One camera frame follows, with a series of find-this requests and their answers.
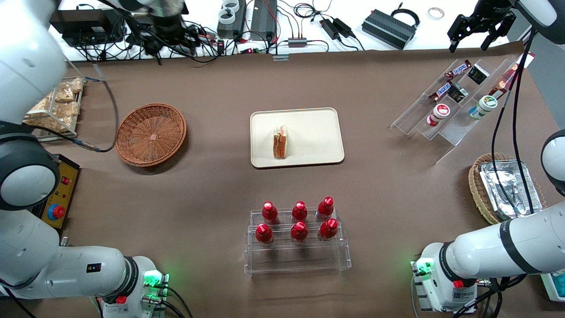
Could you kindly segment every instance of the white tape roll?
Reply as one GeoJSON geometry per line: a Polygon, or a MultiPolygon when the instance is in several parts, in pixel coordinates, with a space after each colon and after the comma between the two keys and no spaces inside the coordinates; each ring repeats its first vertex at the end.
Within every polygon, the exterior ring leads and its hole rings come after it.
{"type": "Polygon", "coordinates": [[[224,0],[222,7],[230,8],[233,12],[237,12],[240,9],[240,2],[239,0],[224,0]]]}
{"type": "Polygon", "coordinates": [[[231,8],[222,8],[218,13],[218,19],[222,24],[232,24],[236,21],[236,13],[231,8]]]}

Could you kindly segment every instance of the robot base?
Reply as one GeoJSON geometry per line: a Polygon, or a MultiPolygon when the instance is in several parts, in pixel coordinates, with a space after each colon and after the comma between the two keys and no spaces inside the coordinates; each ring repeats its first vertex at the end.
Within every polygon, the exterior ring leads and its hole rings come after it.
{"type": "Polygon", "coordinates": [[[157,271],[155,264],[144,256],[134,256],[133,260],[139,267],[137,284],[124,304],[107,304],[102,302],[104,318],[152,318],[163,316],[164,310],[160,306],[142,303],[141,298],[144,295],[162,296],[158,294],[157,289],[145,286],[145,279],[149,276],[158,277],[159,283],[168,284],[168,275],[163,275],[157,271]]]}
{"type": "Polygon", "coordinates": [[[455,288],[440,267],[440,249],[443,243],[432,243],[424,249],[420,259],[412,262],[412,271],[420,308],[423,311],[457,312],[477,297],[477,285],[455,288]]]}

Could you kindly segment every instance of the round wicker basket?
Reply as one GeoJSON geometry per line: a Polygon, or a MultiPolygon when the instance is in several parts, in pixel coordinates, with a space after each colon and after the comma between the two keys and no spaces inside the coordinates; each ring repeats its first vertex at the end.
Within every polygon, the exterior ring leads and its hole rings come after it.
{"type": "MultiPolygon", "coordinates": [[[[495,160],[510,160],[513,159],[511,156],[508,156],[503,153],[494,153],[495,160]]],[[[490,223],[490,224],[497,224],[500,223],[494,214],[493,208],[490,204],[489,195],[483,185],[483,181],[481,180],[481,175],[479,174],[479,165],[484,164],[485,162],[492,161],[492,156],[490,153],[486,153],[480,156],[475,163],[469,169],[469,188],[471,189],[471,194],[473,194],[473,200],[481,212],[481,215],[490,223]]],[[[533,184],[536,187],[537,194],[540,197],[540,202],[543,208],[545,209],[546,202],[544,195],[541,193],[540,186],[537,184],[536,180],[532,178],[533,184]]]]}
{"type": "Polygon", "coordinates": [[[130,165],[155,166],[171,158],[185,137],[186,121],[180,111],[166,104],[148,104],[121,122],[116,152],[130,165]]]}

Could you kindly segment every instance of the red bottle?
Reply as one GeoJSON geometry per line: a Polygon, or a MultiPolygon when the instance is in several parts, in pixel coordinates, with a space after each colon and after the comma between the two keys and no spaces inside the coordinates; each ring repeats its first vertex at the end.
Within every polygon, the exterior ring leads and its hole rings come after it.
{"type": "Polygon", "coordinates": [[[302,201],[296,202],[296,205],[292,208],[292,223],[306,221],[307,215],[306,204],[302,201]]]}
{"type": "Polygon", "coordinates": [[[318,240],[331,240],[337,234],[338,225],[339,223],[334,218],[324,221],[318,229],[318,240]]]}
{"type": "Polygon", "coordinates": [[[263,244],[272,243],[274,240],[273,230],[268,225],[261,223],[257,226],[255,238],[263,244]]]}
{"type": "Polygon", "coordinates": [[[333,198],[328,196],[320,204],[318,204],[318,210],[316,211],[316,222],[324,222],[332,217],[333,213],[333,198]]]}
{"type": "Polygon", "coordinates": [[[261,211],[261,214],[263,215],[265,224],[279,224],[279,211],[277,211],[277,208],[275,208],[273,202],[265,202],[265,204],[263,204],[263,210],[261,211]]]}
{"type": "Polygon", "coordinates": [[[292,242],[304,242],[308,237],[308,228],[304,222],[298,222],[290,228],[290,238],[292,242]]]}

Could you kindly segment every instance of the foil tray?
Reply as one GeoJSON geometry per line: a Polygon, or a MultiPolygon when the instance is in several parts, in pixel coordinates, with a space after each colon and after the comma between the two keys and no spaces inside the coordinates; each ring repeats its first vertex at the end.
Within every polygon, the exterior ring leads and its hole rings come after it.
{"type": "MultiPolygon", "coordinates": [[[[520,176],[517,160],[495,161],[495,163],[500,183],[498,183],[494,173],[492,162],[479,165],[479,173],[486,192],[488,193],[495,216],[505,221],[511,218],[524,217],[532,214],[529,208],[524,183],[520,176]],[[506,199],[503,191],[506,192],[510,201],[506,199]]],[[[528,168],[523,162],[521,165],[532,199],[533,212],[539,212],[543,208],[540,197],[529,175],[528,168]]]]}

